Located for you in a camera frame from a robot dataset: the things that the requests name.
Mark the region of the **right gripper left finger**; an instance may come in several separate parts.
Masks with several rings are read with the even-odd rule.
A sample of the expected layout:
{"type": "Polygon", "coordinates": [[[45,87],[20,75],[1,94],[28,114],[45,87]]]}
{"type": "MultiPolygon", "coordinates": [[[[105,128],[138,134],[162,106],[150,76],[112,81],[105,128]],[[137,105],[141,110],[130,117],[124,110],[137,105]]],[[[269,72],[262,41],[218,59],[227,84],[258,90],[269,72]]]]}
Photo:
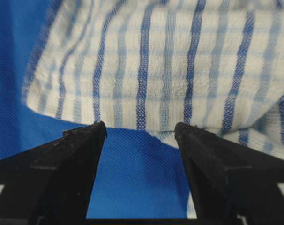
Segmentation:
{"type": "Polygon", "coordinates": [[[85,225],[103,122],[0,160],[0,225],[85,225]]]}

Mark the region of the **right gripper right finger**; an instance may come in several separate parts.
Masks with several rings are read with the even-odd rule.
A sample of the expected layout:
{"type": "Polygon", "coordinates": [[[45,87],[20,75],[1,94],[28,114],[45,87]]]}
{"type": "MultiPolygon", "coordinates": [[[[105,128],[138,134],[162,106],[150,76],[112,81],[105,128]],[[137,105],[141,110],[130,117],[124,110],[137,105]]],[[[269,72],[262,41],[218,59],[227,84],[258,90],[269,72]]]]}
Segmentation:
{"type": "Polygon", "coordinates": [[[183,122],[175,139],[198,225],[284,225],[284,160],[183,122]]]}

